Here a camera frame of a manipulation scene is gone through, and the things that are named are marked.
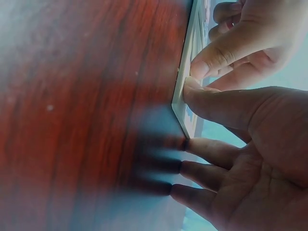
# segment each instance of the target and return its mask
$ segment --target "wood grain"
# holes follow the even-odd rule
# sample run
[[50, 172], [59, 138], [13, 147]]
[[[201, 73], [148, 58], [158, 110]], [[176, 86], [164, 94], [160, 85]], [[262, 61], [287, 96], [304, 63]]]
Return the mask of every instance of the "wood grain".
[[180, 230], [191, 2], [1, 1], [0, 230]]

